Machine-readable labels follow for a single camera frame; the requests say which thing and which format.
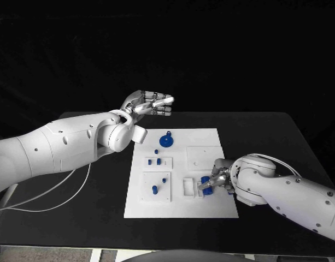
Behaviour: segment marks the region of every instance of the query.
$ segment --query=robotic hand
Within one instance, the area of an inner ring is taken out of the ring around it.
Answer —
[[[55,120],[29,134],[0,140],[0,191],[35,176],[85,166],[120,152],[132,140],[142,144],[148,131],[135,124],[146,114],[169,116],[165,105],[172,102],[171,95],[139,90],[120,110]]]
[[[236,161],[217,159],[211,180],[199,185],[199,190],[224,187],[246,205],[269,204],[282,216],[335,240],[335,190],[302,178],[286,163],[270,158],[295,174],[276,175],[276,165],[267,158],[249,154]]]

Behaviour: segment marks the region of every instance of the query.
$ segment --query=white platform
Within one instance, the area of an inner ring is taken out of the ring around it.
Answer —
[[[166,135],[166,131],[171,131],[174,145],[163,148],[159,138]],[[234,196],[228,195],[224,188],[214,187],[214,194],[202,198],[197,193],[194,198],[184,197],[184,177],[191,177],[197,185],[201,177],[211,175],[211,170],[188,170],[188,147],[221,147],[217,129],[148,129],[143,144],[135,144],[124,218],[238,218]],[[214,158],[210,160],[211,166],[217,158],[224,158],[223,150],[218,149],[214,149],[215,155],[205,156]],[[145,157],[172,157],[172,170],[158,170],[171,173],[171,202],[140,201],[143,174],[149,172],[145,170]]]

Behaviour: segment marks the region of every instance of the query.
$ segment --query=white cable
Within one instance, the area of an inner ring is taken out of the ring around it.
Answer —
[[[283,166],[290,170],[290,172],[293,173],[293,175],[302,177],[301,174],[299,174],[299,172],[293,169],[293,167],[292,167],[288,163],[285,163],[282,160],[276,159],[275,157],[266,156],[264,154],[256,154],[256,153],[254,153],[254,154],[249,154],[249,156],[264,157],[264,158],[276,161],[280,165],[283,165]]]
[[[70,173],[70,175],[67,176],[67,178],[65,178],[48,191],[45,191],[41,195],[35,196],[35,197],[31,198],[29,200],[22,201],[21,203],[18,203],[18,204],[15,204],[15,205],[2,207],[2,208],[0,208],[0,211],[2,211],[2,210],[6,210],[6,209],[10,209],[12,207],[16,207],[16,206],[19,206],[19,205],[31,202],[32,200],[38,199],[41,196],[44,196],[45,194],[48,194],[48,193],[67,181],[67,179],[71,177],[71,175],[72,175],[72,173],[75,172],[75,170],[77,170],[77,169],[74,169],[74,170],[71,171],[71,173]]]
[[[91,167],[91,164],[88,165],[87,178],[88,178],[88,174],[90,174],[90,167]],[[44,210],[15,209],[15,208],[12,208],[12,207],[10,207],[9,209],[12,209],[12,210],[19,210],[19,211],[25,211],[25,212],[44,212],[44,211],[49,211],[49,210],[61,207],[61,206],[62,206],[64,204],[67,204],[67,203],[72,200],[72,198],[77,196],[77,194],[78,194],[78,192],[81,191],[83,186],[84,186],[84,184],[85,184],[85,182],[87,182],[87,178],[84,179],[81,188],[78,189],[77,193],[75,193],[75,194],[72,195],[72,197],[71,197],[62,204],[59,204],[58,206],[55,206],[55,207],[52,207],[52,208],[49,208],[49,209],[44,209]]]

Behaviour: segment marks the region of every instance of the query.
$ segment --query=black table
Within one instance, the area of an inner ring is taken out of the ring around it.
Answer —
[[[64,117],[94,114],[70,112]],[[225,158],[267,154],[298,170],[305,178],[334,188],[316,156],[292,118],[279,112],[174,112],[146,116],[146,129],[217,128]],[[335,242],[280,216],[269,205],[250,207],[236,201],[240,219],[124,219],[133,142],[120,153],[91,165],[87,184],[59,208],[0,215],[0,245],[119,249],[201,249],[224,253],[335,257]],[[23,205],[45,209],[62,203],[81,186],[88,167],[41,199]],[[288,171],[277,167],[277,172]],[[23,181],[9,204],[49,189],[67,173]]]

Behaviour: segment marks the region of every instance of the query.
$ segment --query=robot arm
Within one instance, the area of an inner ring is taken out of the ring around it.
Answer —
[[[273,162],[257,156],[217,159],[212,177],[199,189],[221,184],[249,206],[269,204],[305,228],[335,240],[335,190],[299,176],[277,176]],[[217,170],[224,170],[218,179]]]
[[[0,191],[35,176],[85,166],[120,152],[132,140],[142,144],[148,131],[135,123],[145,114],[166,115],[172,102],[169,95],[136,91],[120,110],[55,120],[29,134],[0,140]]]

